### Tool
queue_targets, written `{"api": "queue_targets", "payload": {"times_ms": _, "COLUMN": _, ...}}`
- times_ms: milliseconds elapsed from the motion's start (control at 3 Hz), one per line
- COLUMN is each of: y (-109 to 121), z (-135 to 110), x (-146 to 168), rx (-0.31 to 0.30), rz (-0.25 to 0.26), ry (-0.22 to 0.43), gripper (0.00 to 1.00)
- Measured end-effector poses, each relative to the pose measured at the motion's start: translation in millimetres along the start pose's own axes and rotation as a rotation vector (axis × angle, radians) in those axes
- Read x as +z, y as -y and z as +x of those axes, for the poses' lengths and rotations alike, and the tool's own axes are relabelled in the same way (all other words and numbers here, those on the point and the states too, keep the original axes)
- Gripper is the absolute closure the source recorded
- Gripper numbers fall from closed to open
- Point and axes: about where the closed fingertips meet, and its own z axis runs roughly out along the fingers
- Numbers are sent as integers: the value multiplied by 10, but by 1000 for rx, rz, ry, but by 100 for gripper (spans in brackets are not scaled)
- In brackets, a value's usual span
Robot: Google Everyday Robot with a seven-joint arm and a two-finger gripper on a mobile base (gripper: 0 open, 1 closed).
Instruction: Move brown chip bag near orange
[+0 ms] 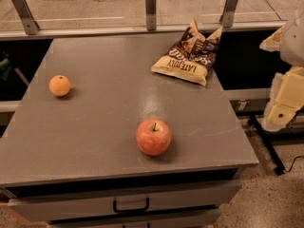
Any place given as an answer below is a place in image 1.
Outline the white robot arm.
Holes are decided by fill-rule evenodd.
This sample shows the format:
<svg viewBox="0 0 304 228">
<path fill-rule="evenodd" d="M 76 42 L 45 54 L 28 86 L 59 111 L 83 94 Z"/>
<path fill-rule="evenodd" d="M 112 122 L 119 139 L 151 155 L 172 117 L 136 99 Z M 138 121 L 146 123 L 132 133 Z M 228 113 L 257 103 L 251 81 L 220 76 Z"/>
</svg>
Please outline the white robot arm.
<svg viewBox="0 0 304 228">
<path fill-rule="evenodd" d="M 266 131 L 277 132 L 285 128 L 304 106 L 304 10 L 298 9 L 259 47 L 270 52 L 278 51 L 280 59 L 292 66 L 285 74 L 275 74 L 270 101 L 261 122 Z"/>
</svg>

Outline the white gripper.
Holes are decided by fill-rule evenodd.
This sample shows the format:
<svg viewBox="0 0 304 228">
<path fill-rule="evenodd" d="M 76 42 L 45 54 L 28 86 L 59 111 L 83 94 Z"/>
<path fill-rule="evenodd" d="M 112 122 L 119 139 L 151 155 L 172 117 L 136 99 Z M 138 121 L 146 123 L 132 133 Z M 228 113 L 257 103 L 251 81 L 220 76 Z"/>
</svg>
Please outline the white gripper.
<svg viewBox="0 0 304 228">
<path fill-rule="evenodd" d="M 265 51 L 280 51 L 283 27 L 264 39 L 259 45 Z M 262 128 L 277 132 L 286 127 L 296 112 L 304 106 L 304 67 L 292 66 L 285 74 L 277 73 L 270 89 L 270 101 L 267 103 Z"/>
</svg>

